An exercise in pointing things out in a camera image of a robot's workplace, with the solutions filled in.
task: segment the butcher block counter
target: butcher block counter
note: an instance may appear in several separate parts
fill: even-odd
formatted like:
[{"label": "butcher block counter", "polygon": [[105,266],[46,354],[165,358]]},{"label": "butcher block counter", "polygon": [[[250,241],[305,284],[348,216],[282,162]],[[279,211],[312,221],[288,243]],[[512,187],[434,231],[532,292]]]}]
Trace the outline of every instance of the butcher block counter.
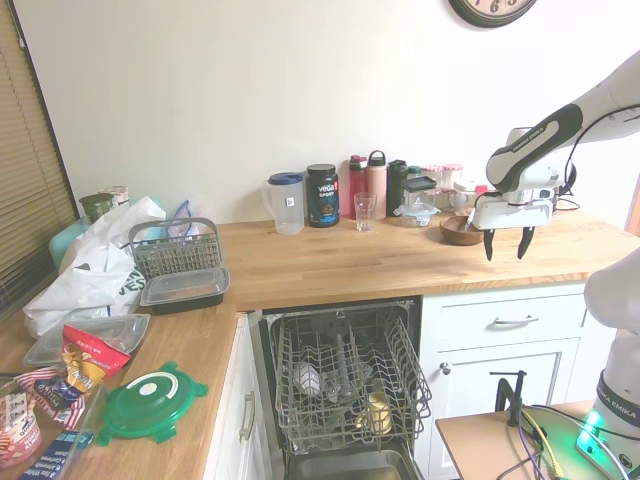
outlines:
[{"label": "butcher block counter", "polygon": [[[174,360],[196,381],[209,385],[177,424],[177,435],[155,444],[149,439],[114,439],[92,447],[69,478],[200,479],[236,326],[236,312],[584,281],[640,247],[640,238],[581,212],[559,213],[538,228],[524,259],[516,252],[520,230],[496,232],[493,261],[482,244],[445,244],[435,225],[409,229],[398,219],[357,232],[343,219],[332,228],[305,228],[299,235],[275,233],[273,222],[219,227],[231,288],[221,306],[154,317],[122,376],[126,383]],[[0,336],[0,371],[24,371],[22,358],[33,340],[16,315]]]}]

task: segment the green lid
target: green lid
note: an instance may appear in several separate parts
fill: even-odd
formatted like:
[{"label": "green lid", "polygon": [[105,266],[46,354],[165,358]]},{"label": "green lid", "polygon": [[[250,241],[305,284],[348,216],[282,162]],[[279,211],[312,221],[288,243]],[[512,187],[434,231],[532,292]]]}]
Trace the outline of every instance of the green lid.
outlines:
[{"label": "green lid", "polygon": [[104,426],[97,443],[107,445],[112,437],[153,436],[161,443],[176,434],[176,422],[207,394],[208,387],[195,382],[168,362],[159,371],[132,380],[109,394]]}]

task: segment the cup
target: cup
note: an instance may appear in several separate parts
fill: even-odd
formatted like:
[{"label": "cup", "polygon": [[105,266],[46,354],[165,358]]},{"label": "cup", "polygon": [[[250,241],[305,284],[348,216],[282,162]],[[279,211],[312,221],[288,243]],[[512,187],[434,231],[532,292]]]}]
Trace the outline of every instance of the cup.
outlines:
[{"label": "cup", "polygon": [[367,428],[378,435],[384,435],[391,431],[393,418],[391,407],[384,392],[369,394],[370,406],[356,419],[356,428]]},{"label": "cup", "polygon": [[356,229],[359,232],[373,231],[373,219],[377,197],[375,193],[361,192],[353,196],[356,210]]}]

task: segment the wooden bowl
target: wooden bowl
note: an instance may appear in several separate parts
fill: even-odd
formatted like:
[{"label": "wooden bowl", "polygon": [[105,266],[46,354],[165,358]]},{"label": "wooden bowl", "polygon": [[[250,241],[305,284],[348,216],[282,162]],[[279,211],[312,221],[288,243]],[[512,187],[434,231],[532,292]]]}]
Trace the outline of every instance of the wooden bowl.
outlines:
[{"label": "wooden bowl", "polygon": [[444,239],[454,245],[477,245],[482,241],[482,231],[473,225],[465,231],[467,215],[449,217],[440,222],[440,233]]}]

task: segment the plastic bag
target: plastic bag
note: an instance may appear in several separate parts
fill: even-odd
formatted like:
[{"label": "plastic bag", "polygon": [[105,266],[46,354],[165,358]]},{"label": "plastic bag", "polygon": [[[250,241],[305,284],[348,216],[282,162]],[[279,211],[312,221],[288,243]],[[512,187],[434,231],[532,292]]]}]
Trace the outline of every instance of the plastic bag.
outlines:
[{"label": "plastic bag", "polygon": [[126,248],[129,230],[164,219],[164,211],[148,197],[100,217],[71,244],[60,276],[24,307],[29,333],[38,338],[61,322],[135,310],[144,278]]},{"label": "plastic bag", "polygon": [[[207,212],[202,205],[193,205],[189,200],[182,202],[182,205],[176,210],[176,214],[173,218],[191,218],[191,217],[205,217]],[[190,235],[200,235],[206,233],[206,226],[201,223],[189,223],[186,225],[177,225],[167,228],[167,235],[169,237],[188,237]]]}]

